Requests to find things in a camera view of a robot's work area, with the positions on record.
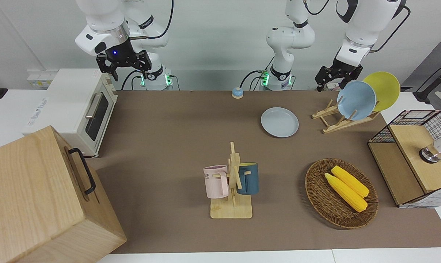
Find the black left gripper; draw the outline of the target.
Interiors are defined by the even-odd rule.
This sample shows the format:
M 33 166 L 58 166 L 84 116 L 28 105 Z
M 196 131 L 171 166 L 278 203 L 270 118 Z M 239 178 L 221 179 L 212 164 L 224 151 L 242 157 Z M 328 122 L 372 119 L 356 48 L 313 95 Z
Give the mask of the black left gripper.
M 348 83 L 357 80 L 362 70 L 363 66 L 361 64 L 357 66 L 349 65 L 338 60 L 335 56 L 331 67 L 321 67 L 316 74 L 316 90 L 318 92 L 323 91 L 324 86 L 333 79 L 344 78 L 347 79 Z

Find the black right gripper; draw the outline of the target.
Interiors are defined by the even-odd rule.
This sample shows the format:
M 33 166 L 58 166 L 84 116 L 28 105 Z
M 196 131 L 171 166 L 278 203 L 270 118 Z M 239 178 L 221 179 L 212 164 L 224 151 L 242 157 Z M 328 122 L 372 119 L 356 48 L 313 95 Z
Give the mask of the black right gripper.
M 151 70 L 148 52 L 146 50 L 135 52 L 130 40 L 98 54 L 96 62 L 101 72 L 109 73 L 115 81 L 119 80 L 118 67 L 133 67 L 140 70 L 144 79 L 148 79 Z

